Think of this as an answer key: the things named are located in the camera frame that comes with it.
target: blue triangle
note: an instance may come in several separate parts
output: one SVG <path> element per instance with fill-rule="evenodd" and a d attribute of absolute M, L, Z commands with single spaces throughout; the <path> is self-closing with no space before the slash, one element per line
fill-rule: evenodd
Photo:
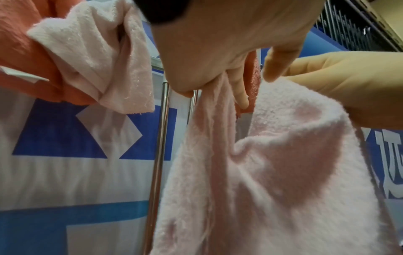
<path fill-rule="evenodd" d="M 85 108 L 36 99 L 13 155 L 107 158 L 76 117 Z"/>
<path fill-rule="evenodd" d="M 164 160 L 171 160 L 173 135 L 175 132 L 177 109 L 169 108 L 168 127 L 165 140 Z M 153 113 L 128 114 L 142 137 L 137 140 L 122 156 L 121 159 L 154 160 L 157 145 L 158 124 L 160 122 L 161 106 L 156 105 Z"/>

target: gloved hand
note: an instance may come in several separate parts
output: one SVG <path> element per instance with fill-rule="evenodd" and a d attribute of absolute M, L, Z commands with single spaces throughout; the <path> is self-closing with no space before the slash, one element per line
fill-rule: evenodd
<path fill-rule="evenodd" d="M 243 67 L 248 52 L 272 47 L 266 57 L 270 81 L 298 57 L 324 0 L 193 0 L 184 16 L 152 26 L 176 92 L 192 95 L 227 71 L 236 102 L 248 107 Z"/>
<path fill-rule="evenodd" d="M 284 75 L 341 102 L 361 127 L 403 129 L 403 53 L 344 51 L 299 58 Z"/>

